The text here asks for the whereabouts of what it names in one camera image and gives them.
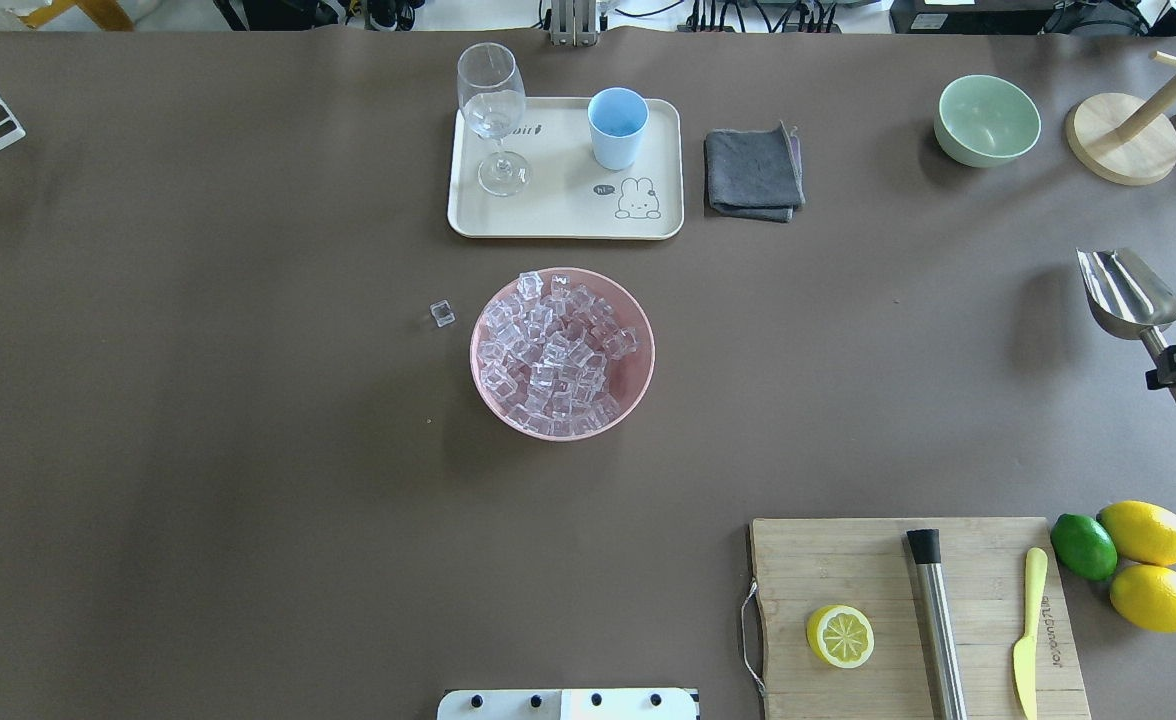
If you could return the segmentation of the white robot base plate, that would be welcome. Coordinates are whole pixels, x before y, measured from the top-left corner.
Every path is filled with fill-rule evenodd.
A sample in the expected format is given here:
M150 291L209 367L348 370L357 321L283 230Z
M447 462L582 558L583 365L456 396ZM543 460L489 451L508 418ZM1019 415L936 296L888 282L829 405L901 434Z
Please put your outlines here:
M699 719L699 692L676 687L460 689L437 719Z

